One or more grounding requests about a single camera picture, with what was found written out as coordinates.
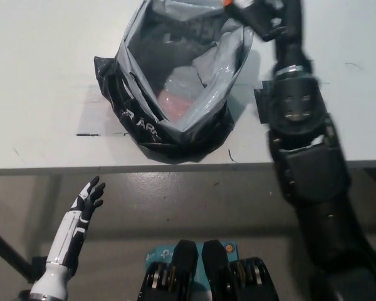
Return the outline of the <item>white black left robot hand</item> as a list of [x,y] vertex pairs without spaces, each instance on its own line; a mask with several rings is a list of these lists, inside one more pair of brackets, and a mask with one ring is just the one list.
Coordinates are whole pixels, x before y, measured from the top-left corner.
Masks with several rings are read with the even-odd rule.
[[80,191],[65,213],[47,257],[55,263],[74,270],[94,211],[103,204],[105,183],[95,176]]

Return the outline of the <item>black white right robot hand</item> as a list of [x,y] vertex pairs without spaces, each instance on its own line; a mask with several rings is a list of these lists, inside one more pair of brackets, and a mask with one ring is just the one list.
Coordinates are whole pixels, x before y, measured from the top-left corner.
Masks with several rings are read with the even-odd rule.
[[312,73],[310,60],[303,52],[303,10],[301,1],[224,1],[227,14],[251,28],[264,42],[275,42],[274,73],[300,66]]

